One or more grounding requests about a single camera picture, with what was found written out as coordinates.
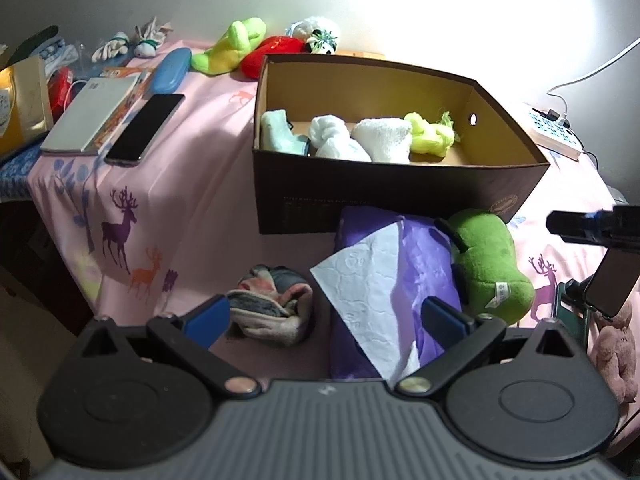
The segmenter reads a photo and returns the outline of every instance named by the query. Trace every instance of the white paper sheet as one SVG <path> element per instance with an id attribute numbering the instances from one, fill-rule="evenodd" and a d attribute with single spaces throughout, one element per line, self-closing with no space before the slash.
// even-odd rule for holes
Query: white paper sheet
<path id="1" fill-rule="evenodd" d="M 401 223 L 391 224 L 311 269 L 371 364 L 391 384 L 420 367 L 411 305 L 394 293 L 400 233 Z"/>

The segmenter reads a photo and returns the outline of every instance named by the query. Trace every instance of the yellow package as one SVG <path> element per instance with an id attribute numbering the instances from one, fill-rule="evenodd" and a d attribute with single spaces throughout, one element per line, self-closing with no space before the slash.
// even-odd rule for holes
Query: yellow package
<path id="1" fill-rule="evenodd" d="M 0 160 L 53 127 L 44 62 L 28 57 L 0 72 Z"/>

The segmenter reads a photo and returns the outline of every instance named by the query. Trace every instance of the purple package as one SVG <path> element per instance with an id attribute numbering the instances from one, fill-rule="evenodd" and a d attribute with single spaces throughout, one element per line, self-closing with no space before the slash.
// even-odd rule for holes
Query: purple package
<path id="1" fill-rule="evenodd" d="M 411 306 L 418 356 L 420 364 L 424 365 L 440 355 L 442 349 L 422 328 L 422 301 L 428 296 L 437 296 L 460 309 L 460 298 L 451 276 L 450 248 L 446 236 L 428 218 L 405 217 L 370 206 L 347 206 L 340 217 L 335 251 L 357 244 L 399 220 L 401 246 L 396 293 L 404 296 L 404 304 Z M 380 376 L 335 310 L 332 311 L 330 367 L 332 378 L 339 380 Z"/>

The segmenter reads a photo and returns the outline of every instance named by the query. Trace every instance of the antlers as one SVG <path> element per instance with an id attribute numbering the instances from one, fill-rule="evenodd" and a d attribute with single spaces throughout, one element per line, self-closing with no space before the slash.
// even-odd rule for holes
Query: antlers
<path id="1" fill-rule="evenodd" d="M 127 196 L 127 186 L 124 189 L 120 190 L 120 196 L 118 197 L 120 203 L 116 202 L 116 190 L 111 191 L 111 201 L 114 205 L 120 209 L 121 211 L 126 211 L 127 209 L 135 209 L 138 207 L 136 204 L 136 199 L 133 198 L 133 194 L 129 193 Z"/>
<path id="2" fill-rule="evenodd" d="M 556 268 L 549 260 L 547 260 L 545 263 L 542 254 L 540 254 L 540 257 L 538 258 L 538 265 L 540 266 L 540 270 L 538 270 L 536 264 L 533 262 L 533 256 L 529 258 L 529 263 L 533 266 L 534 270 L 538 274 L 548 274 L 549 272 L 556 272 Z"/>
<path id="3" fill-rule="evenodd" d="M 158 251 L 157 247 L 151 249 L 151 252 L 149 252 L 149 248 L 146 248 L 145 253 L 152 262 L 159 262 L 160 260 L 162 260 L 162 254 L 160 253 L 160 251 Z"/>

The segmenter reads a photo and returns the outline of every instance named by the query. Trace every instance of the white wall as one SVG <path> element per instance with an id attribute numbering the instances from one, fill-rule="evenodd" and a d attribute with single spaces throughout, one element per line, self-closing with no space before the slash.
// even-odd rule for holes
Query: white wall
<path id="1" fill-rule="evenodd" d="M 0 0 L 0 41 L 51 23 L 88 46 L 154 14 L 174 37 L 215 40 L 234 19 L 260 16 L 271 33 L 309 15 L 333 18 L 342 46 L 458 72 L 537 105 L 640 36 L 640 0 Z M 640 48 L 563 91 L 569 118 L 600 173 L 640 202 Z"/>

